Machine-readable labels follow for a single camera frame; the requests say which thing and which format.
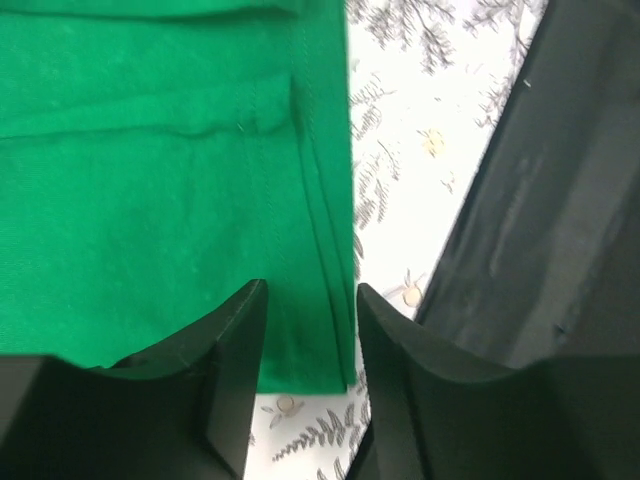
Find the green cloth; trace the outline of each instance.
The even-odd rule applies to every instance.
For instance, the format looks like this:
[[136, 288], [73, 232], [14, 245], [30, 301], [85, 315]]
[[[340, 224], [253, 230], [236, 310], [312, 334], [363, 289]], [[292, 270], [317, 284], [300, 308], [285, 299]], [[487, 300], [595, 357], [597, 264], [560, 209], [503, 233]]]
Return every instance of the green cloth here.
[[0, 0], [0, 352], [108, 366], [251, 278], [259, 391], [355, 383], [339, 0]]

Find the patterned tablecloth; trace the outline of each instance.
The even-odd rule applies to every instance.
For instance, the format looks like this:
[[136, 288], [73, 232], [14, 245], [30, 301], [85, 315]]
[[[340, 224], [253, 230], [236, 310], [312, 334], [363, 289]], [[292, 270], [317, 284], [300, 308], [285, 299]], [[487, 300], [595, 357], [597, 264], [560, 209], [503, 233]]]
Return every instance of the patterned tablecloth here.
[[[349, 0], [358, 280], [412, 317], [546, 0]], [[250, 480], [341, 480], [367, 387], [256, 399]]]

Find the floral tablecloth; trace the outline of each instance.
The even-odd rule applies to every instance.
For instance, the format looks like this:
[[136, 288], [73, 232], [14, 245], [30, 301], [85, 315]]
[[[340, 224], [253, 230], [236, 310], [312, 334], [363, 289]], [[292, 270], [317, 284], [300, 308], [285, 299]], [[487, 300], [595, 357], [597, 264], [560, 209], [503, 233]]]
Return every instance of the floral tablecloth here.
[[[412, 317], [546, 0], [349, 0], [358, 281]], [[245, 478], [341, 480], [369, 422], [347, 395], [256, 399]]]

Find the green fabric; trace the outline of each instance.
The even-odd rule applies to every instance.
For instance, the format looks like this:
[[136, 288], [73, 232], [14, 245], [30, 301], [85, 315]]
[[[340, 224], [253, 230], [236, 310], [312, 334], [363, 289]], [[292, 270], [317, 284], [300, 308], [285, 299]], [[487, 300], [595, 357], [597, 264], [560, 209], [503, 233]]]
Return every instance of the green fabric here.
[[355, 383], [339, 0], [0, 0], [0, 351], [113, 364], [266, 278], [261, 392]]

